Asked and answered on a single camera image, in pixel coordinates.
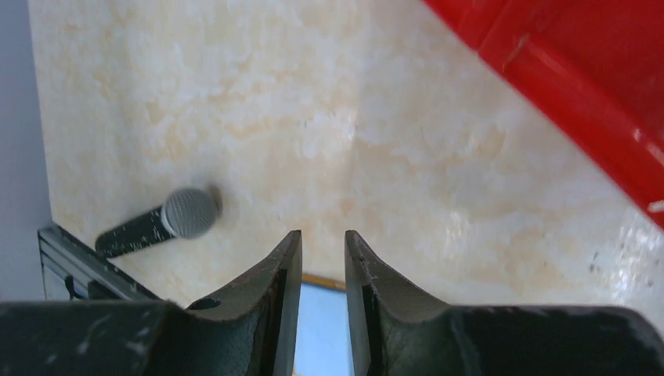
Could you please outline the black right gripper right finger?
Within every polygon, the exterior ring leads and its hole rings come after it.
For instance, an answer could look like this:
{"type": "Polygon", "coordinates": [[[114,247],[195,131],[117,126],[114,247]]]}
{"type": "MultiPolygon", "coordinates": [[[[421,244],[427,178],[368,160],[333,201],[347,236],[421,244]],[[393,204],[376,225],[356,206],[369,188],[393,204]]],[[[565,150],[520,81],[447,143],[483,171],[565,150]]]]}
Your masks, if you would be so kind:
{"type": "Polygon", "coordinates": [[[355,230],[345,233],[345,282],[356,375],[450,375],[447,304],[384,262],[355,230]]]}

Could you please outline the yellow leather card holder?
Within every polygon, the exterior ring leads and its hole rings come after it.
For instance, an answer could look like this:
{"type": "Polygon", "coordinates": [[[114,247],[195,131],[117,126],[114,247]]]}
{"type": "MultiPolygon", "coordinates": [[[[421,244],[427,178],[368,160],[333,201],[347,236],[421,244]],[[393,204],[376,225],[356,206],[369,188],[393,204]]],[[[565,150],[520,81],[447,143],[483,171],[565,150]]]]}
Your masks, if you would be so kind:
{"type": "Polygon", "coordinates": [[[293,374],[354,374],[344,283],[302,277],[293,374]]]}

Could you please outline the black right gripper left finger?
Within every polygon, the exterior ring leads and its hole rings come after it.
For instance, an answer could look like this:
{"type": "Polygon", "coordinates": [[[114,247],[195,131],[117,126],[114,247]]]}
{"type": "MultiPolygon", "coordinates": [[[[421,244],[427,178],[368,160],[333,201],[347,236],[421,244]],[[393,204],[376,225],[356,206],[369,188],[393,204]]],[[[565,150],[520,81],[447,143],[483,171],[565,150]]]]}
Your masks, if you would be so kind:
{"type": "Polygon", "coordinates": [[[302,277],[301,231],[187,308],[197,318],[192,375],[290,375],[302,277]]]}

